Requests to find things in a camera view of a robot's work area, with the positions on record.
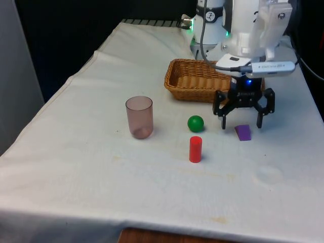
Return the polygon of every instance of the purple block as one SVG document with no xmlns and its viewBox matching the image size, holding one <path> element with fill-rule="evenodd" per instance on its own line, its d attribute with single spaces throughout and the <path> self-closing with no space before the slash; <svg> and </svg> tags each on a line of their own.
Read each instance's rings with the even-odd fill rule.
<svg viewBox="0 0 324 243">
<path fill-rule="evenodd" d="M 240 125 L 235 128 L 240 141 L 251 141 L 251 130 L 249 125 Z"/>
</svg>

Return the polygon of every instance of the wicker basket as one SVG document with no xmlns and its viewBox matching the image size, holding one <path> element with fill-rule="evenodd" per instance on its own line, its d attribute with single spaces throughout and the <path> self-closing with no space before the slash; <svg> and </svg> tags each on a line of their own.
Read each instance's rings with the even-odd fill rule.
<svg viewBox="0 0 324 243">
<path fill-rule="evenodd" d="M 205 61 L 175 59 L 169 65 L 164 86 L 177 100 L 213 103 L 217 90 L 228 92 L 230 79 Z"/>
</svg>

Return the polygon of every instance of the cup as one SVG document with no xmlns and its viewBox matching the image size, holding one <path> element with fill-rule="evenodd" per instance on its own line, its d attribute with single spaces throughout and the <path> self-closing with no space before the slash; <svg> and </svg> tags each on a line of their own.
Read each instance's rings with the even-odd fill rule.
<svg viewBox="0 0 324 243">
<path fill-rule="evenodd" d="M 153 132 L 153 101 L 136 96 L 126 101 L 130 132 L 136 139 L 148 138 Z"/>
</svg>

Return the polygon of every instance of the gray wall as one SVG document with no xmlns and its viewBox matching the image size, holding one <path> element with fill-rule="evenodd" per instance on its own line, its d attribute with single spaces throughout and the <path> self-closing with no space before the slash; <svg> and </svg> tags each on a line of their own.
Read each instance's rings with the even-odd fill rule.
<svg viewBox="0 0 324 243">
<path fill-rule="evenodd" d="M 0 0 L 0 155 L 43 104 L 14 2 Z"/>
</svg>

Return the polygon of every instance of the red cylinder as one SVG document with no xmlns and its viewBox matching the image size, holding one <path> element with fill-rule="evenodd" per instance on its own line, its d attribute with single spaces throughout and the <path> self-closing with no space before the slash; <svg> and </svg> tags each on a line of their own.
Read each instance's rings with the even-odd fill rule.
<svg viewBox="0 0 324 243">
<path fill-rule="evenodd" d="M 203 140 L 201 137 L 190 138 L 190 155 L 189 160 L 193 163 L 201 161 L 201 149 L 203 147 Z"/>
</svg>

